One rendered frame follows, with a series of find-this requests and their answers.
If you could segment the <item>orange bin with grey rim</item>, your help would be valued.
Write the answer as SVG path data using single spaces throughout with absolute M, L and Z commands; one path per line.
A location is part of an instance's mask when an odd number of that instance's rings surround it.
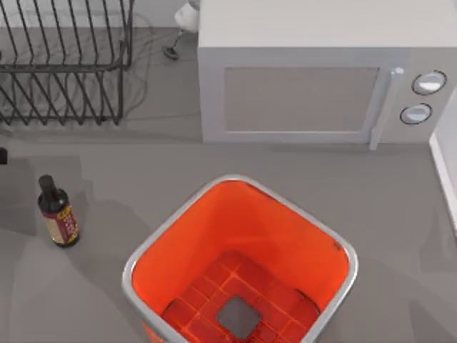
M 357 274 L 341 235 L 225 175 L 140 244 L 121 286 L 149 343 L 317 343 Z

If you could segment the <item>microwave oven door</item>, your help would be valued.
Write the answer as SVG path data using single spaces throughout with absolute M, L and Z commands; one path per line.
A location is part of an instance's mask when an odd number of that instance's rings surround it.
M 405 49 L 200 47 L 206 142 L 366 144 Z

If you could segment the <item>pale microwave oven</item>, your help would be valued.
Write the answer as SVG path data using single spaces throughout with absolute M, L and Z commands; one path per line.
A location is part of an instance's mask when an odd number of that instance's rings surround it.
M 200 47 L 405 49 L 410 59 L 380 144 L 425 144 L 457 87 L 457 0 L 202 0 Z M 420 74 L 442 71 L 446 85 L 421 96 Z M 428 104 L 433 114 L 404 124 L 401 111 Z

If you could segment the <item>dark brown bottle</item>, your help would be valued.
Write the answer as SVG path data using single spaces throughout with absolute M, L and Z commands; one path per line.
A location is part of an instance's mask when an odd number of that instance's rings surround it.
M 37 199 L 51 240 L 61 248 L 67 248 L 79 240 L 80 230 L 76 223 L 68 194 L 58 188 L 51 175 L 39 177 L 41 193 Z

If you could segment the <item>small microwave knob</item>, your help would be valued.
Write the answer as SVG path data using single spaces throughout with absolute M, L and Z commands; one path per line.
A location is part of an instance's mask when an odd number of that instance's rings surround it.
M 428 104 L 421 103 L 404 108 L 399 118 L 406 125 L 418 125 L 427 121 L 432 114 L 432 108 Z

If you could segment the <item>large microwave knob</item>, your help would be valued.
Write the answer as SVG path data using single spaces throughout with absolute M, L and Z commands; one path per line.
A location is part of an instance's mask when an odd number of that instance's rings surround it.
M 442 71 L 431 71 L 418 75 L 411 88 L 415 94 L 428 96 L 440 91 L 447 83 L 447 76 Z

